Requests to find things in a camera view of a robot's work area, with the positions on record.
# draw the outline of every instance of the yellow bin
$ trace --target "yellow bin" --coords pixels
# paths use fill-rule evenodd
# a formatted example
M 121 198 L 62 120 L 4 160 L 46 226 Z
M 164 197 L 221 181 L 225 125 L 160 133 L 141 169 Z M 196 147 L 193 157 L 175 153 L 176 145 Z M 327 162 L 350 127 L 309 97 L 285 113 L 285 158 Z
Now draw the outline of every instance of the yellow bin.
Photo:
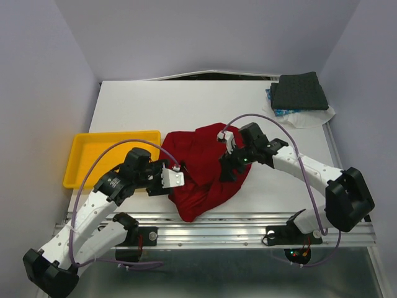
M 143 132 L 99 132 L 77 134 L 73 140 L 68 165 L 66 167 L 65 178 L 63 179 L 63 186 L 65 188 L 79 188 L 89 168 L 98 156 L 114 143 L 129 138 L 139 138 L 159 146 L 161 144 L 161 134 L 157 130 Z M 84 188 L 93 188 L 99 178 L 113 167 L 122 163 L 127 152 L 134 147 L 148 150 L 151 153 L 151 159 L 153 161 L 158 160 L 159 158 L 160 150 L 148 144 L 140 142 L 121 144 L 111 149 L 104 157 L 102 157 L 91 175 L 88 177 Z

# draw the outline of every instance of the gray floor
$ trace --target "gray floor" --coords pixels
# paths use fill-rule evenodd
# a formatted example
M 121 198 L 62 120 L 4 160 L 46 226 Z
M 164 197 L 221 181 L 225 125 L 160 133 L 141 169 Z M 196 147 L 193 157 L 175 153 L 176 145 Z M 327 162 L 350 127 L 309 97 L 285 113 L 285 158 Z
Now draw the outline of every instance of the gray floor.
M 314 249 L 312 262 L 329 252 Z M 283 256 L 283 251 L 273 254 Z M 366 248 L 340 248 L 329 263 L 303 269 L 273 259 L 270 250 L 148 251 L 144 260 L 166 265 L 126 272 L 94 264 L 70 298 L 381 297 Z

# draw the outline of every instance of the red cloth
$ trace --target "red cloth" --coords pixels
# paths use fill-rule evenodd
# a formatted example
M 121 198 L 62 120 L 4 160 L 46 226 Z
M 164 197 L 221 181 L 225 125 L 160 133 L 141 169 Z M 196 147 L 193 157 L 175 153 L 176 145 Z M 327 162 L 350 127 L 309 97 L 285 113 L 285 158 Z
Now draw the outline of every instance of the red cloth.
M 167 134 L 162 147 L 171 153 L 181 165 L 185 177 L 185 185 L 175 187 L 169 199 L 175 203 L 179 215 L 185 222 L 193 220 L 204 212 L 219 206 L 233 197 L 244 180 L 251 166 L 238 174 L 233 183 L 221 183 L 219 177 L 221 166 L 219 158 L 225 153 L 226 145 L 216 140 L 218 133 L 225 124 L 216 123 L 197 129 L 195 132 L 171 132 Z M 243 145 L 236 127 L 229 127 L 234 133 L 238 146 Z M 163 152 L 159 159 L 172 160 Z

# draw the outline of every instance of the blue patterned cloth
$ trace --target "blue patterned cloth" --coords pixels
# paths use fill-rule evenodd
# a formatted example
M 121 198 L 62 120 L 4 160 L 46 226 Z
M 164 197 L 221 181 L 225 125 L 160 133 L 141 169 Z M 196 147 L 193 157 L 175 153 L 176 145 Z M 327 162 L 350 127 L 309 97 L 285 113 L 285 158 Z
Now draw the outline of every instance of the blue patterned cloth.
M 270 89 L 266 89 L 267 99 L 270 102 Z M 302 110 L 273 110 L 276 117 L 301 112 Z

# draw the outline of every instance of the gray wall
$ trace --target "gray wall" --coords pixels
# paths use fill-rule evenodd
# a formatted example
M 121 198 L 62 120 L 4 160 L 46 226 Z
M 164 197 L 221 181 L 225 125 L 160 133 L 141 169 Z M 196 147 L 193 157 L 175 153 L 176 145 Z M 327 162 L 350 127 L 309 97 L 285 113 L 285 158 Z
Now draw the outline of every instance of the gray wall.
M 55 0 L 99 79 L 319 71 L 359 0 Z
M 397 295 L 397 2 L 362 0 L 321 72 L 345 167 L 366 177 L 383 264 Z
M 98 83 L 53 0 L 0 1 L 0 297 L 35 297 L 22 256 L 53 232 Z

